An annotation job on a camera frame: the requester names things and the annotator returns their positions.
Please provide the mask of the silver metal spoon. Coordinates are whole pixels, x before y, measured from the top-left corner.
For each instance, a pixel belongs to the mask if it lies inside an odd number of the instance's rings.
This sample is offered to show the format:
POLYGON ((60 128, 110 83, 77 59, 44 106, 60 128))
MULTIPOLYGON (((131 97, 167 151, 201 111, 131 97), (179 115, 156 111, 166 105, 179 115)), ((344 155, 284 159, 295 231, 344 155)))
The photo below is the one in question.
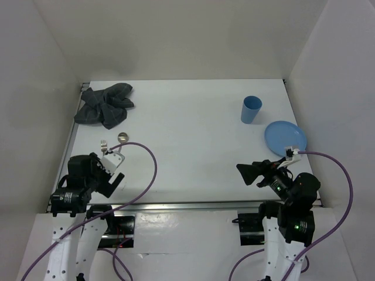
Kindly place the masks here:
POLYGON ((120 153, 121 152, 121 149, 122 149, 122 145, 124 144, 124 143, 127 143, 128 141, 129 141, 129 136, 128 136, 128 134, 127 133, 125 133, 125 132, 120 132, 119 134, 118 134, 118 142, 119 142, 119 144, 120 144, 120 146, 118 147, 118 152, 120 153))

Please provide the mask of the silver metal fork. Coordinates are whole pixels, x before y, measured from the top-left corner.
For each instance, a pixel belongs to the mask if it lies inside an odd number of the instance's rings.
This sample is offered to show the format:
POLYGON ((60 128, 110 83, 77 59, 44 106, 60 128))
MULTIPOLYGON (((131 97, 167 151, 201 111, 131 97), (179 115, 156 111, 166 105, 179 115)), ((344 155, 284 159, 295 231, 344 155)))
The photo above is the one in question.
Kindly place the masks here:
POLYGON ((100 141, 100 149, 103 155, 107 153, 108 150, 108 143, 106 140, 101 140, 100 141))

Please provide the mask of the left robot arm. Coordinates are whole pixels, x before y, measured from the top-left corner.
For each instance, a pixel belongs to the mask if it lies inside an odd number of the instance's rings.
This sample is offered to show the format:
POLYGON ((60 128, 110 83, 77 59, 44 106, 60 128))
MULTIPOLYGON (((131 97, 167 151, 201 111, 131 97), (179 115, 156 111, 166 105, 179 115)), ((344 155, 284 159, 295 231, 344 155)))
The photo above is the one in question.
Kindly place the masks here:
POLYGON ((88 280, 103 234, 111 233, 116 219, 109 205, 88 207, 93 192, 112 195, 124 175, 114 176, 125 157, 110 152, 73 156, 67 174, 50 197, 52 244, 45 280, 88 280))

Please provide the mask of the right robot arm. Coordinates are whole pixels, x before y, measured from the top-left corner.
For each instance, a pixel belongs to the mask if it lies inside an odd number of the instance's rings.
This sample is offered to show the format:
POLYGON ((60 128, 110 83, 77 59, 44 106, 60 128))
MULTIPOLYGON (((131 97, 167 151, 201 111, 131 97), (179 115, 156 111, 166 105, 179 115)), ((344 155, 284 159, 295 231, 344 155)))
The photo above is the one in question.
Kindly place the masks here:
POLYGON ((281 200, 263 202, 255 216, 264 230, 264 280, 298 280, 305 260, 302 251, 312 243, 315 231, 312 207, 320 181, 310 173, 291 179, 284 161, 236 166, 246 185, 262 177, 257 187, 270 187, 281 200))

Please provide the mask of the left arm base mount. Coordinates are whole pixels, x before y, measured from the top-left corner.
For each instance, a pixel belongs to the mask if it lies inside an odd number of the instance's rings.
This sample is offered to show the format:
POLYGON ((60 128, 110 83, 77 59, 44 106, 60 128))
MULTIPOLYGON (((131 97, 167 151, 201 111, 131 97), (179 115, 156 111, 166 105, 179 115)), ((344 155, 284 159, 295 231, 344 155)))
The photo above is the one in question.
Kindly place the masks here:
POLYGON ((134 214, 112 212, 85 224, 84 233, 102 234, 98 248, 133 248, 135 232, 134 214))

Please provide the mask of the dark grey checked cloth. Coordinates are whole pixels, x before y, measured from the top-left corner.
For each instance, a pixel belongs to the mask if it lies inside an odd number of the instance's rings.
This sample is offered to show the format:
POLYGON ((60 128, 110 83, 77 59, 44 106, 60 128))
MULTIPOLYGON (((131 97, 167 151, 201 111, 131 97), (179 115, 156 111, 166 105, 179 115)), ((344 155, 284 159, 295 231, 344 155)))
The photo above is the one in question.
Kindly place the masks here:
POLYGON ((84 105, 74 116, 74 121, 82 125, 102 124, 110 130, 127 118, 127 109, 134 103, 128 98, 133 87, 127 83, 117 83, 103 90, 89 87, 81 94, 84 105))

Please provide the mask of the blue plastic plate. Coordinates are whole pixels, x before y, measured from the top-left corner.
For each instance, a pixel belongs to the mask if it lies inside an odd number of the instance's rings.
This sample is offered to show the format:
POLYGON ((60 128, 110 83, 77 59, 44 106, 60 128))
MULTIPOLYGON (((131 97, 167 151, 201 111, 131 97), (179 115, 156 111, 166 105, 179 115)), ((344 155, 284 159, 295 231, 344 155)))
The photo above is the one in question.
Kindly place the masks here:
POLYGON ((270 123, 264 132, 264 139, 268 149, 278 156, 285 156, 285 148, 289 146, 305 150, 307 138, 303 130, 288 121, 270 123))

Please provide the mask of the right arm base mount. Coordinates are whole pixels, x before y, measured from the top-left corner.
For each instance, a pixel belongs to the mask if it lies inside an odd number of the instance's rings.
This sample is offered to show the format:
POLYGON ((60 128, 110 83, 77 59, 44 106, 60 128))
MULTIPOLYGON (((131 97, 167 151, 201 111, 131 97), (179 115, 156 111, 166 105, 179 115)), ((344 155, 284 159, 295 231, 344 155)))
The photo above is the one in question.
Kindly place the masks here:
POLYGON ((257 213, 238 214, 232 223, 238 226, 241 246, 264 244, 264 229, 257 213))

